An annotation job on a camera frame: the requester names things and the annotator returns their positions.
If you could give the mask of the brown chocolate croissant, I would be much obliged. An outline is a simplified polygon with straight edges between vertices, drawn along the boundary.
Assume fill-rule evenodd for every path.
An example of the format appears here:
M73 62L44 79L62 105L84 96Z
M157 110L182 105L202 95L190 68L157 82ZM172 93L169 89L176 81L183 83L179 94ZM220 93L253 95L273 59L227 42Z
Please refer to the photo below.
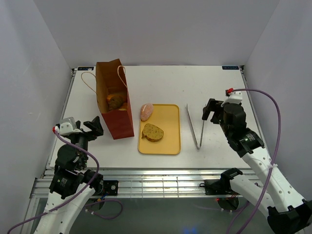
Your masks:
M108 102L109 105L109 111L117 110L120 108L123 104L122 97L112 97L111 100Z

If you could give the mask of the flower shaped golden bread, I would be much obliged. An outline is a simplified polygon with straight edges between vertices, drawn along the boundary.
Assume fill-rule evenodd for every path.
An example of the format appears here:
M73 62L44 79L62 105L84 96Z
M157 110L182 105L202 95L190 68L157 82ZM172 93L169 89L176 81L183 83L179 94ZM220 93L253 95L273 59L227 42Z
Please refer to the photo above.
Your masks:
M127 93L126 92L116 92L116 93L110 93L107 97L106 100L109 102L112 97L122 97L123 102L127 102Z

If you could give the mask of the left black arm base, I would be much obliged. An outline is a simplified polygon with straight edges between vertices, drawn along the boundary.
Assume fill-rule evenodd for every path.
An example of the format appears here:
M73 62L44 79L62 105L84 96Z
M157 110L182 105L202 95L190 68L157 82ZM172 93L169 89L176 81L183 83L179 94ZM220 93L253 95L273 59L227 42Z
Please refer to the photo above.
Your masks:
M118 195L118 180L106 180L104 176L100 173L90 183L90 187L95 189L95 194L98 196L116 196Z

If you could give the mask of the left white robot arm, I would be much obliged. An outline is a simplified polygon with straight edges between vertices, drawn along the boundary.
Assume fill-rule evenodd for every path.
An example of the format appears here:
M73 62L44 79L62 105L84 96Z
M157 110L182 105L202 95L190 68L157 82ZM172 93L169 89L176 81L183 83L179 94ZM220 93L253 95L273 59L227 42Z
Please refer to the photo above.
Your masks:
M57 151L54 176L49 187L48 200L35 230L37 234L67 234L80 211L92 195L103 190L103 175L99 169L87 168L90 158L88 143L102 136L100 118L85 121L84 131L80 121L65 118L53 131L63 141Z

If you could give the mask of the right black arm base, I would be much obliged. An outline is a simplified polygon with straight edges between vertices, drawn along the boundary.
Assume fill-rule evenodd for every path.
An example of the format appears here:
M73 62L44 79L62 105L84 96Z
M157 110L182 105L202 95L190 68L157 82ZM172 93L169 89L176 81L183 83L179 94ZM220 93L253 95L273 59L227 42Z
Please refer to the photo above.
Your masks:
M233 195L235 192L231 189L230 181L238 175L243 175L237 168L231 168L220 175L220 179L209 184L208 180L200 183L199 187L205 189L205 195Z

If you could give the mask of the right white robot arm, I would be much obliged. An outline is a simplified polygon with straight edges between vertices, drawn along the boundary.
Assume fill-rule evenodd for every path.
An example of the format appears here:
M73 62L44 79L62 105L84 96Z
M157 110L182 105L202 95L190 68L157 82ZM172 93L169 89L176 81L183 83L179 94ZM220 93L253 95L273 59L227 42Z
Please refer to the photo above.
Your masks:
M213 112L211 122L218 124L229 144L247 163L263 184L257 187L237 168L221 174L218 182L227 194L236 192L245 197L267 219L276 234L294 234L312 223L312 203L307 201L286 180L277 165L272 165L264 142L247 127L241 104L224 103L213 98L203 108L203 120Z

